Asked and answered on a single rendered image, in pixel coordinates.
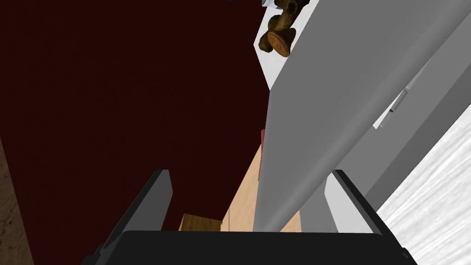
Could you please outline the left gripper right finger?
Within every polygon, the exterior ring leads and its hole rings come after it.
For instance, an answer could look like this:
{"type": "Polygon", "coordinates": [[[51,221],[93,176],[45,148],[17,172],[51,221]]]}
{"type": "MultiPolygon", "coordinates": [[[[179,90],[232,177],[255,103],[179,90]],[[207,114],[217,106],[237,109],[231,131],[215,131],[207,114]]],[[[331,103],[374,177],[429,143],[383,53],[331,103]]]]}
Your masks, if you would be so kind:
{"type": "Polygon", "coordinates": [[[324,194],[338,232],[391,235],[386,224],[342,170],[334,170],[328,176],[324,194]]]}

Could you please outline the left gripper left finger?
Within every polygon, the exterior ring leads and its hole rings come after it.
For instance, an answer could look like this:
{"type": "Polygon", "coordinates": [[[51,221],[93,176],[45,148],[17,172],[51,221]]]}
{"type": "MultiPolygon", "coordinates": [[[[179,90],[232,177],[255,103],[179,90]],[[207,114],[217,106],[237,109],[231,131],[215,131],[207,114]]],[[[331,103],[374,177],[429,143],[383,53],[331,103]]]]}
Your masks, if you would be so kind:
{"type": "Polygon", "coordinates": [[[157,170],[117,223],[104,247],[127,230],[161,230],[173,194],[168,170],[157,170]]]}

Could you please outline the brown teddy bear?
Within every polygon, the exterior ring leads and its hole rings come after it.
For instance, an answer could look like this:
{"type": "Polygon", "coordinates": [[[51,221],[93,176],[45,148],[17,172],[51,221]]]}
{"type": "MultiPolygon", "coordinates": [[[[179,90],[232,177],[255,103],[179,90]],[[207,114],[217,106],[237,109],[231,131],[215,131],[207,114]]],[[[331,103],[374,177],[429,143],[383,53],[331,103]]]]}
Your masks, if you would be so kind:
{"type": "Polygon", "coordinates": [[[303,7],[309,3],[310,0],[263,0],[262,6],[280,9],[282,13],[269,19],[267,32],[259,39],[259,50],[267,53],[274,50],[280,56],[287,58],[296,36],[296,29],[292,25],[303,7]]]}

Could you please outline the light wooden furniture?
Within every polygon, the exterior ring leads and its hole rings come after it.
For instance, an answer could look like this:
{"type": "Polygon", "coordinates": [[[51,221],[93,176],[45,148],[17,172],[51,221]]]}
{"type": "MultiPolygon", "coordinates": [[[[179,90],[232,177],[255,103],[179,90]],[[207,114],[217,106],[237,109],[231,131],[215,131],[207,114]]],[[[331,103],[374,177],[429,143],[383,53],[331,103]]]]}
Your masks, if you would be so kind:
{"type": "Polygon", "coordinates": [[[253,231],[261,153],[262,147],[259,146],[222,221],[184,214],[179,230],[253,231]]]}

